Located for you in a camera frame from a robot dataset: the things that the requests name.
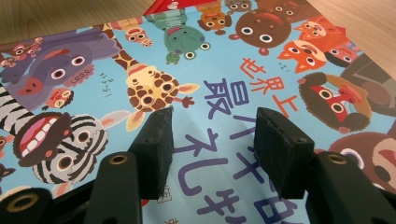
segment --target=cartoon eye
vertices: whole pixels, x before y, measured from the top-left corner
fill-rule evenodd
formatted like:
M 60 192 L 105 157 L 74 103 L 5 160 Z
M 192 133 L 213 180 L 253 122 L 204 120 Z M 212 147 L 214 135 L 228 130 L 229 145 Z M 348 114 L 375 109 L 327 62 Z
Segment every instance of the cartoon eye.
M 64 75 L 66 75 L 66 72 L 64 71 L 64 69 L 60 68 L 60 69 L 56 69 L 55 71 L 53 71 L 50 76 L 52 77 L 52 79 L 59 79 L 61 77 L 64 77 Z
M 186 59 L 191 60 L 193 58 L 195 58 L 195 53 L 194 52 L 188 52 L 185 54 Z
M 264 43 L 271 43 L 273 41 L 273 38 L 270 35 L 261 35 L 260 41 Z
M 59 159 L 57 168 L 59 171 L 64 171 L 71 165 L 73 165 L 73 158 L 71 158 L 70 156 L 64 156 Z
M 288 48 L 288 51 L 293 52 L 293 53 L 300 53 L 300 51 L 297 48 Z
M 208 43 L 204 43 L 201 45 L 201 49 L 203 49 L 203 50 L 210 49 L 210 45 Z
M 332 93 L 328 90 L 321 90 L 319 91 L 319 96 L 325 100 L 329 100 L 332 98 Z
M 88 132 L 88 131 L 82 131 L 77 136 L 77 140 L 80 143 L 84 143 L 84 142 L 88 141 L 88 139 L 90 139 L 90 132 Z
M 61 108 L 64 105 L 64 100 L 57 100 L 55 102 L 55 107 L 56 108 Z
M 69 97 L 72 94 L 71 91 L 64 91 L 62 92 L 62 97 Z
M 163 89 L 164 92 L 169 92 L 173 89 L 174 85 L 173 83 L 163 83 L 161 85 L 161 89 Z
M 334 111 L 337 114 L 340 114 L 344 111 L 344 107 L 339 103 L 332 104 L 331 108 L 332 108 L 332 111 Z
M 241 32 L 244 35 L 251 35 L 253 34 L 253 29 L 251 29 L 250 27 L 244 27 L 241 29 Z
M 154 102 L 154 97 L 148 95 L 142 98 L 141 103 L 143 106 L 151 105 Z
M 78 57 L 76 57 L 76 58 L 74 58 L 74 59 L 72 60 L 72 64 L 73 64 L 74 66 L 82 65 L 84 62 L 85 62 L 85 59 L 84 59 L 84 57 L 82 57 L 82 56 L 78 56 Z
M 350 63 L 352 61 L 352 59 L 349 58 L 348 56 L 345 56 L 344 57 L 344 61 L 346 61 L 347 63 Z
M 314 65 L 315 65 L 315 61 L 314 61 L 311 57 L 307 57 L 307 58 L 306 58 L 306 62 L 307 62 L 309 65 L 311 65 L 311 66 L 314 66 Z
M 385 182 L 389 182 L 391 180 L 389 172 L 382 166 L 377 165 L 374 168 L 374 171 L 376 175 L 378 175 L 379 178 L 381 178 Z
M 364 168 L 364 161 L 361 158 L 361 155 L 353 150 L 352 148 L 345 148 L 343 149 L 340 154 L 352 159 L 356 164 L 359 166 L 359 168 L 363 169 Z

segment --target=black plastic part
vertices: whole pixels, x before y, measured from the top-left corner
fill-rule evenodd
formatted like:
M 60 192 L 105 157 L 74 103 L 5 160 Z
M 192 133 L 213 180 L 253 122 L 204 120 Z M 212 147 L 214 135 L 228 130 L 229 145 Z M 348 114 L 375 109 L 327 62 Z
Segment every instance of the black plastic part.
M 173 107 L 153 112 L 128 150 L 137 158 L 142 199 L 163 194 L 175 150 L 172 112 Z
M 326 203 L 329 208 L 329 213 L 324 216 L 310 214 L 307 210 L 312 224 L 396 223 L 393 207 L 355 162 L 338 153 L 322 152 L 312 160 L 311 166 L 312 178 L 318 181 L 322 197 L 316 205 Z M 309 189 L 308 201 L 309 197 L 316 197 L 317 192 L 318 189 Z
M 2 224 L 53 223 L 53 200 L 47 189 L 24 189 L 0 202 Z
M 254 149 L 260 166 L 269 175 L 279 196 L 302 199 L 314 141 L 281 113 L 259 107 Z
M 93 184 L 85 224 L 141 224 L 136 158 L 130 152 L 104 157 Z

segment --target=cartoon bear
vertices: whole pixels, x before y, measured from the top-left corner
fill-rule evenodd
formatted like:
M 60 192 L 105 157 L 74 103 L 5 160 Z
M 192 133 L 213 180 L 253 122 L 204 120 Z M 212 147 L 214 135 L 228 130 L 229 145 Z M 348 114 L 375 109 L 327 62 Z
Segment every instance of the cartoon bear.
M 241 39 L 259 48 L 260 55 L 268 55 L 269 50 L 279 46 L 291 33 L 290 23 L 276 14 L 256 11 L 242 15 L 235 25 L 236 34 L 229 35 L 231 40 Z

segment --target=cartoon hippo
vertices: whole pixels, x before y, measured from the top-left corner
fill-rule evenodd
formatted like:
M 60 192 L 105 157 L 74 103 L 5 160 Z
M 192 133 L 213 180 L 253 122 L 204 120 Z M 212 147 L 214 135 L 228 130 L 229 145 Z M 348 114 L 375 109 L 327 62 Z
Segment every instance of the cartoon hippo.
M 164 44 L 170 54 L 183 54 L 188 60 L 196 57 L 197 49 L 210 49 L 210 44 L 205 42 L 204 35 L 199 30 L 186 25 L 165 30 Z

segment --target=red tongue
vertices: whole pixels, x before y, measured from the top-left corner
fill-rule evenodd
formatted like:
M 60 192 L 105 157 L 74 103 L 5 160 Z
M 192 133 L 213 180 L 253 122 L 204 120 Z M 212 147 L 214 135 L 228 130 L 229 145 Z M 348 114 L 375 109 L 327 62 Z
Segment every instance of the red tongue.
M 383 156 L 387 161 L 392 163 L 396 167 L 396 154 L 394 151 L 389 149 L 384 149 L 378 152 L 379 155 Z
M 68 52 L 70 52 L 70 50 L 68 50 L 68 49 L 56 49 L 56 50 L 54 50 L 54 51 L 48 53 L 48 54 L 44 57 L 43 60 L 47 60 L 48 58 L 52 58 L 53 56 L 56 56 L 56 55 L 66 54 L 66 53 L 68 53 Z
M 180 27 L 174 27 L 168 30 L 168 35 L 171 35 L 172 33 L 176 32 L 180 30 Z

